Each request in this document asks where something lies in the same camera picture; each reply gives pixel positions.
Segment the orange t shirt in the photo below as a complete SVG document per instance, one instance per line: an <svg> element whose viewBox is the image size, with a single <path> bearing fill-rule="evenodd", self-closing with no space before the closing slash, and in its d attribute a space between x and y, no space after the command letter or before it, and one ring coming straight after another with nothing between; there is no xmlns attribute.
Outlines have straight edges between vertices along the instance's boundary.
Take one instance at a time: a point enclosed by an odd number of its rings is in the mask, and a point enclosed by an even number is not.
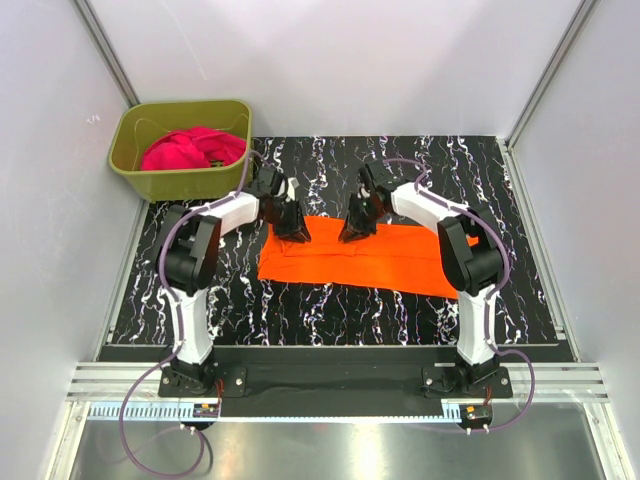
<svg viewBox="0 0 640 480"><path fill-rule="evenodd" d="M307 216L312 240L284 241L270 230L257 276L281 283L327 284L387 289L457 299L441 263L438 238L423 226L382 223L375 235L343 243L343 221Z"/></svg>

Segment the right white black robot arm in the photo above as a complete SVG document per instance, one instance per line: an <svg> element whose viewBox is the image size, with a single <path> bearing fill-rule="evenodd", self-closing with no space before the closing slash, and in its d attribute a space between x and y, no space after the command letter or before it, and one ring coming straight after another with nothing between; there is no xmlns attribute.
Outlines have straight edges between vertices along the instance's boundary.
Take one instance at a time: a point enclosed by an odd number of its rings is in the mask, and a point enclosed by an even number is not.
<svg viewBox="0 0 640 480"><path fill-rule="evenodd" d="M459 338L452 367L425 380L429 396L484 397L500 367L495 341L495 303L510 266L506 247L486 204L467 206L447 200L392 173L384 160L367 161L358 170L359 186L348 201L343 243L377 232L386 214L413 220L437 235L441 265L458 293Z"/></svg>

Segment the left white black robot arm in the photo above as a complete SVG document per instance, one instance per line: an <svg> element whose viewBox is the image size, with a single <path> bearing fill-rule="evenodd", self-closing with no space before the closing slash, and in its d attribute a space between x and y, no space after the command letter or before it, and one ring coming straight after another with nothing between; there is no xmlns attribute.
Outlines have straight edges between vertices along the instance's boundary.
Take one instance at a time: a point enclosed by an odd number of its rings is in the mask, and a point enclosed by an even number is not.
<svg viewBox="0 0 640 480"><path fill-rule="evenodd" d="M219 391L222 380L208 333L207 295L217 271L220 240L262 220L281 240L309 242L298 188L296 178L262 167L246 186L221 199L167 210L155 253L173 327L171 353L161 362L163 385L193 396Z"/></svg>

